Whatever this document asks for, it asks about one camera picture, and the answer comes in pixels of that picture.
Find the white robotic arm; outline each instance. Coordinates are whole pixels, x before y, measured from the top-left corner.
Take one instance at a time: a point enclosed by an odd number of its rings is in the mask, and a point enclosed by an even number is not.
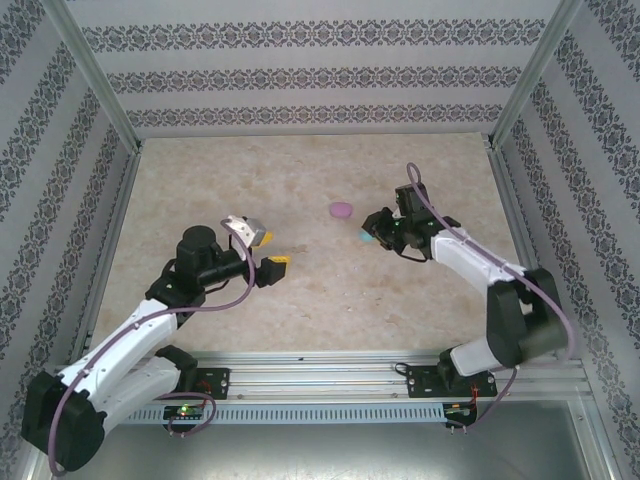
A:
[[[417,183],[417,186],[428,199],[424,185]],[[524,277],[559,305],[555,282],[549,272],[542,268],[528,271],[490,253],[450,217],[444,220],[453,228],[452,231],[446,229],[424,207],[412,185],[396,189],[396,203],[395,212],[385,207],[369,215],[363,230],[386,250],[403,258],[419,262],[435,260],[448,266],[485,300],[486,335],[446,350],[440,356],[438,369],[445,384],[450,386],[460,377],[497,367],[512,368],[566,346],[567,333],[556,313],[513,275]],[[424,259],[404,255],[407,246],[419,250]]]
[[[251,254],[252,248],[266,244],[272,235],[255,219],[229,216],[225,223],[236,234],[231,237],[233,241],[230,238],[228,250],[218,245],[210,228],[189,228],[178,243],[176,258],[165,266],[146,292],[146,299],[115,332],[55,377],[41,372],[31,381],[22,423],[22,436],[27,441],[48,453],[53,414],[62,408],[55,460],[66,470],[75,471],[93,457],[104,437],[135,410],[164,394],[193,388],[197,361],[171,345],[156,352],[134,373],[129,372],[184,325],[193,313],[191,307],[200,307],[207,293],[221,289],[237,276],[248,281],[251,267],[247,252]],[[264,287],[279,281],[285,275],[288,260],[263,259],[254,271],[255,284]],[[218,283],[222,287],[206,290]],[[159,313],[183,307],[189,307],[190,312]],[[68,400],[59,407],[71,386]]]

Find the patterned wallpaper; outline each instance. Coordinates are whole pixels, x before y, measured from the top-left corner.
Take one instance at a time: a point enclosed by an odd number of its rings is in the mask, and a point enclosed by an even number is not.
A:
[[[68,3],[142,138],[489,133],[557,4]]]
[[[0,5],[0,479],[26,386],[67,362],[129,154],[36,0]]]
[[[640,477],[639,13],[637,0],[585,2],[503,145],[623,478]]]

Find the cable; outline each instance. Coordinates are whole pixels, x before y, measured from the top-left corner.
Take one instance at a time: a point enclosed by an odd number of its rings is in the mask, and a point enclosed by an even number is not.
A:
[[[210,288],[209,290],[205,290],[204,293],[205,293],[205,295],[209,295],[210,293],[219,292],[220,290],[222,290],[227,285],[229,285],[229,280],[225,280],[224,283],[222,285],[220,285],[219,287],[213,287],[213,288]]]
[[[404,371],[403,370],[398,370],[398,367],[404,367]],[[396,371],[396,373],[398,375],[402,375],[403,377],[407,376],[407,371],[409,370],[409,364],[404,363],[404,362],[398,362],[393,366],[393,369]]]
[[[506,262],[503,262],[500,259],[496,258],[493,253],[491,253],[489,250],[482,247],[481,245],[478,245],[472,238],[468,236],[465,237],[456,229],[454,229],[451,225],[449,225],[447,221],[440,215],[440,213],[438,213],[435,207],[431,205],[429,200],[424,196],[424,194],[418,188],[418,183],[422,182],[422,175],[420,174],[420,169],[417,167],[415,163],[413,162],[407,163],[407,175],[409,176],[409,181],[411,182],[411,186],[413,187],[413,190],[416,193],[416,195],[418,195],[418,198],[420,199],[420,201],[422,201],[423,205],[427,208],[427,210],[429,210],[433,214],[436,220],[438,220],[438,222],[444,228],[446,228],[454,237],[460,240],[463,244],[469,245],[470,248],[472,248],[481,256],[489,260],[495,266],[502,269],[503,271],[511,275],[513,278],[518,280],[525,287],[527,287],[533,293],[538,295],[547,305],[549,305],[549,307],[551,307],[551,309],[555,312],[555,314],[558,315],[558,318],[562,322],[562,325],[564,326],[564,329],[567,333],[567,349],[560,361],[565,362],[571,359],[571,357],[573,357],[573,353],[575,351],[575,345],[576,345],[575,331],[573,329],[573,326],[571,325],[571,322],[569,321],[565,313],[562,311],[562,309],[558,306],[558,304],[556,304],[556,302],[554,302],[553,299],[549,297],[549,295],[547,295],[540,287],[538,287],[533,282],[531,282],[530,280],[528,280],[527,278],[520,275],[518,272],[516,272],[512,268],[510,268],[506,264]]]
[[[471,411],[478,409],[478,387],[475,383],[471,384]]]
[[[109,349],[111,349],[115,344],[117,344],[118,341],[120,341],[120,339],[124,337],[127,333],[129,333],[131,330],[140,328],[142,324],[150,320],[153,320],[154,318],[158,318],[164,315],[177,314],[177,313],[220,312],[222,310],[228,310],[229,308],[235,307],[236,305],[239,305],[240,303],[242,303],[249,296],[249,293],[251,293],[251,289],[254,286],[255,276],[256,276],[256,272],[255,272],[256,266],[253,262],[251,252],[249,251],[249,248],[244,244],[240,236],[231,227],[229,227],[229,225],[227,225],[227,222],[225,220],[221,221],[220,224],[225,230],[227,230],[232,236],[235,237],[235,239],[238,241],[238,244],[242,248],[242,251],[245,254],[245,257],[247,258],[247,263],[249,265],[249,281],[247,282],[246,290],[236,300],[234,300],[233,302],[227,303],[225,305],[218,305],[218,306],[212,306],[212,307],[179,307],[179,308],[169,308],[166,310],[160,310],[158,312],[154,312],[150,315],[142,317],[140,320],[128,325],[126,328],[123,328],[120,332],[114,335],[113,338],[111,338],[100,350],[98,350],[98,352],[87,362],[84,369],[80,370],[80,372],[78,372],[78,375],[76,375],[76,377],[69,384],[65,392],[62,394],[62,398],[60,399],[60,402],[58,403],[56,411],[53,414],[53,419],[51,421],[51,428],[49,430],[49,440],[47,442],[47,451],[49,456],[48,458],[49,468],[51,470],[51,474],[54,477],[61,477],[64,474],[66,474],[65,470],[58,470],[58,467],[55,461],[56,436],[58,433],[58,425],[60,424],[60,418],[62,417],[62,410],[64,409],[65,404],[69,400],[69,397],[71,397],[71,394],[73,393],[75,388],[78,386],[78,384],[82,381],[84,377],[89,375],[89,373],[91,372],[91,369],[95,366],[98,360],[100,360],[100,358],[102,358],[102,356]],[[184,396],[186,395],[186,393],[197,393],[197,392],[185,392],[185,393],[182,393],[182,395]]]
[[[405,255],[404,253],[398,253],[398,256],[400,258],[404,258],[405,260],[411,260],[412,262],[427,263],[427,259],[426,258],[410,257],[409,255]]]

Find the floor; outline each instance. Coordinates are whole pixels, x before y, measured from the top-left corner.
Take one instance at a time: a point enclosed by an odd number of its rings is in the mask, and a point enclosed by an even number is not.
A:
[[[443,215],[496,254],[517,257],[479,134],[151,139],[144,146],[93,337],[96,345],[143,299],[182,232],[228,214],[275,234],[256,257],[290,255],[287,276],[234,309],[191,317],[171,339],[190,351],[445,349],[483,334],[481,295],[446,267],[365,243],[367,215],[394,207],[422,170]],[[348,220],[329,215],[353,204]],[[245,288],[236,279],[207,305]]]

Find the small block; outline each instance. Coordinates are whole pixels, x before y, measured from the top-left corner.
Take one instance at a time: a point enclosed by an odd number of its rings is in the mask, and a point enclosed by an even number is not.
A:
[[[264,234],[264,238],[262,239],[262,241],[260,242],[260,245],[258,245],[258,247],[264,247],[271,240],[273,240],[273,233],[272,232],[265,233]]]
[[[349,218],[353,213],[353,207],[350,203],[334,202],[329,205],[329,213],[335,218]]]
[[[362,240],[363,242],[371,242],[373,240],[373,237],[371,235],[369,235],[367,232],[365,232],[364,230],[360,231],[360,240]]]

